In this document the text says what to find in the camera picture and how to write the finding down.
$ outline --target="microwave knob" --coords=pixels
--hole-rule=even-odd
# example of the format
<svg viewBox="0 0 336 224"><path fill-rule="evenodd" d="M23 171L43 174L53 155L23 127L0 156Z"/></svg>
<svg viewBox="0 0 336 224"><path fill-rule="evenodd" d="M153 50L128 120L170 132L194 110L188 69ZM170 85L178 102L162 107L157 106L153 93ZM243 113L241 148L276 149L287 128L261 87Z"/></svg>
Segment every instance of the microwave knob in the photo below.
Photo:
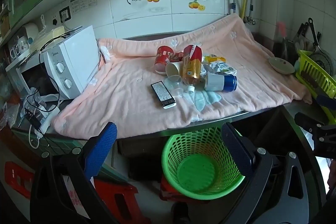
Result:
<svg viewBox="0 0 336 224"><path fill-rule="evenodd" d="M69 79L65 79L64 84L68 89L72 86L72 82Z"/></svg>
<svg viewBox="0 0 336 224"><path fill-rule="evenodd" d="M56 70L58 70L59 73L62 73L64 71L64 66L62 63L57 63Z"/></svg>

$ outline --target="yellow dish rack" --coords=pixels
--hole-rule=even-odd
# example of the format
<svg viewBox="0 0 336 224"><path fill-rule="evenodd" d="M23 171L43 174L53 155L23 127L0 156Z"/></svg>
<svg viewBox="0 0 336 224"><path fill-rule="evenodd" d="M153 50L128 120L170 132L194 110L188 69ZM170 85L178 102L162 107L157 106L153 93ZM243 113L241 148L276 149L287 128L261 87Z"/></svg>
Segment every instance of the yellow dish rack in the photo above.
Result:
<svg viewBox="0 0 336 224"><path fill-rule="evenodd" d="M298 80L309 89L311 95L316 99L317 93L314 88L301 77L301 72L305 71L314 80L316 80L318 85L330 98L335 98L336 81L317 63L309 58L312 52L299 50L298 54L300 56L300 70L299 72L296 72L296 77ZM331 111L330 109L323 106L321 107L329 119L329 124L336 124L336 111Z"/></svg>

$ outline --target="green trash can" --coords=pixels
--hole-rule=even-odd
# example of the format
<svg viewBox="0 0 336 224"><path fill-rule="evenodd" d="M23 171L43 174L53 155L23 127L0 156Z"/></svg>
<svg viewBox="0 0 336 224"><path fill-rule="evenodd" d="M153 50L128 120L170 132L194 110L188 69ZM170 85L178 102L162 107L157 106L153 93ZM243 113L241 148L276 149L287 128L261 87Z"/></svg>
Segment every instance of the green trash can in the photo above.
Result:
<svg viewBox="0 0 336 224"><path fill-rule="evenodd" d="M224 146L220 128L171 136L163 149L162 167L170 185L194 199L223 197L245 178Z"/></svg>

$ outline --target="electrical socket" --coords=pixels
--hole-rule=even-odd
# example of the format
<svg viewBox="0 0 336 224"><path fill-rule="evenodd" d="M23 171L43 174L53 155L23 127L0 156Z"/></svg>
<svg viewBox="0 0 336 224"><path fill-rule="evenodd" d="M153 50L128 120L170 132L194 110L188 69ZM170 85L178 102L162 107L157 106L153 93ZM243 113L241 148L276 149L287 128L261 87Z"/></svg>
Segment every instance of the electrical socket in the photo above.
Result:
<svg viewBox="0 0 336 224"><path fill-rule="evenodd" d="M62 17L64 15L66 16L64 21L68 21L68 20L71 19L70 7L69 6L67 6L67 7L65 7L65 8L63 8L62 10L59 11L59 17L60 17L60 20L61 20L62 23L63 23Z"/></svg>

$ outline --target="instruction label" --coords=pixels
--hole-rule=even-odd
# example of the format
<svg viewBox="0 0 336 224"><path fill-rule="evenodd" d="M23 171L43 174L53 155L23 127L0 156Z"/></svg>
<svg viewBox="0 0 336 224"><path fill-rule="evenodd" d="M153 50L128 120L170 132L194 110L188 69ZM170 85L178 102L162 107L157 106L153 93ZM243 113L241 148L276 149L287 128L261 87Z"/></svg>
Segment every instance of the instruction label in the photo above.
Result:
<svg viewBox="0 0 336 224"><path fill-rule="evenodd" d="M73 13L88 9L97 5L97 0L70 0L71 10Z"/></svg>

